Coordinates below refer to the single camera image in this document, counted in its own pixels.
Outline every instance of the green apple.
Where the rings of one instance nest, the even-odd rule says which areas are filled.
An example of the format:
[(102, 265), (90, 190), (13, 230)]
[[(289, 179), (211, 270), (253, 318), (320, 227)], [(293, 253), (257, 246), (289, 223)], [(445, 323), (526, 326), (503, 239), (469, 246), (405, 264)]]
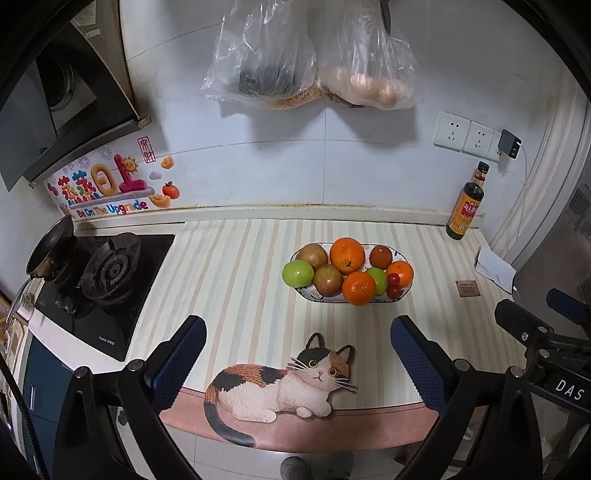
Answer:
[(371, 267), (368, 268), (366, 271), (371, 277), (374, 279), (375, 282), (375, 296), (381, 297), (386, 293), (386, 288), (388, 288), (388, 277), (386, 272), (378, 267)]
[(314, 278), (314, 268), (303, 260), (292, 260), (283, 267), (281, 278), (291, 288), (302, 288)]

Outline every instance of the pan handle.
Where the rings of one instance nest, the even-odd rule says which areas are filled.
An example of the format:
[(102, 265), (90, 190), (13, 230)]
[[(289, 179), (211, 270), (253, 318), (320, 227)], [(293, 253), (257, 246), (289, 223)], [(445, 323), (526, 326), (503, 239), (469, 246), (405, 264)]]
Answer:
[(27, 281), (24, 284), (22, 284), (22, 287), (18, 291), (17, 296), (14, 297), (14, 301), (10, 305), (10, 310), (8, 311), (7, 316), (8, 328), (10, 328), (10, 326), (12, 325), (12, 316), (14, 315), (14, 312), (16, 312), (18, 308), (21, 306), (22, 295), (25, 293), (25, 289), (29, 286), (29, 283), (31, 283), (32, 281), (33, 276), (29, 277)]

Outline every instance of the fruit bowl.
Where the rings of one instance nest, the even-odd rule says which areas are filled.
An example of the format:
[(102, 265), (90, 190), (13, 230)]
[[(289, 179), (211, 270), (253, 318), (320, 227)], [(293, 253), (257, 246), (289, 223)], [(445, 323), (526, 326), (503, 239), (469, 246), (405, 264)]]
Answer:
[[(324, 248), (324, 250), (326, 251), (326, 255), (330, 255), (330, 247), (332, 247), (332, 243), (329, 243), (329, 244), (318, 243), (318, 244), (322, 248)], [(363, 263), (363, 266), (359, 269), (359, 271), (364, 272), (368, 268), (371, 267), (371, 264), (369, 263), (369, 253), (372, 251), (372, 249), (376, 245), (367, 245), (367, 244), (362, 244), (362, 245), (363, 245), (363, 250), (365, 251), (365, 262)], [(392, 247), (388, 247), (388, 248), (392, 252), (392, 261), (393, 262), (396, 262), (398, 260), (403, 260), (405, 262), (408, 262), (408, 260), (406, 259), (406, 257), (402, 253), (393, 249)], [(290, 260), (295, 260), (296, 255), (297, 255), (297, 252), (295, 252), (291, 256)], [(375, 297), (372, 301), (370, 301), (370, 303), (394, 303), (396, 301), (400, 301), (404, 298), (404, 296), (408, 293), (408, 291), (410, 290), (410, 288), (412, 286), (413, 286), (413, 283), (411, 282), (411, 284), (408, 287), (402, 288), (402, 295), (400, 295), (400, 297), (396, 300), (389, 299), (388, 296), (384, 293), (384, 295), (382, 295), (380, 297)], [(312, 284), (312, 283), (305, 286), (305, 287), (302, 287), (302, 288), (296, 288), (295, 290), (302, 297), (304, 297), (306, 300), (310, 300), (310, 301), (317, 301), (320, 303), (348, 303), (347, 300), (345, 300), (345, 297), (343, 297), (342, 293), (339, 293), (338, 295), (335, 295), (334, 297), (323, 297), (322, 295), (320, 295), (316, 291), (316, 288), (315, 288), (314, 284)]]

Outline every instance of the blue mesh pad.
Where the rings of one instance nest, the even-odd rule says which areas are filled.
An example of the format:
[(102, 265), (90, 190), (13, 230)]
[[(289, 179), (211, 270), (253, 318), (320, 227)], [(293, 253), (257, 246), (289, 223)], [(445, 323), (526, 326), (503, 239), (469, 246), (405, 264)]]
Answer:
[(205, 346), (205, 322), (197, 316), (191, 315), (190, 318), (192, 325), (154, 376), (151, 405), (156, 413), (173, 406), (178, 392)]
[(447, 406), (443, 378), (398, 318), (392, 321), (390, 341), (426, 407), (443, 414)]

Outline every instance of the calico cat print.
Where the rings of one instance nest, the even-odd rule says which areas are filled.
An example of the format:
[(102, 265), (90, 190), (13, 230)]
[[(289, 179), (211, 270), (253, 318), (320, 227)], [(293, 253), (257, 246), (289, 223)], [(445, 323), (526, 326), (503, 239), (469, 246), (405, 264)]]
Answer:
[(234, 418), (270, 423), (279, 412), (295, 412), (306, 419), (326, 417), (332, 411), (329, 394), (340, 388), (355, 391), (349, 383), (349, 365), (355, 348), (346, 345), (338, 352), (325, 348), (315, 333), (287, 369), (260, 365), (234, 365), (222, 370), (205, 392), (205, 417), (212, 429), (229, 442), (254, 446), (254, 439), (222, 422), (221, 406)]

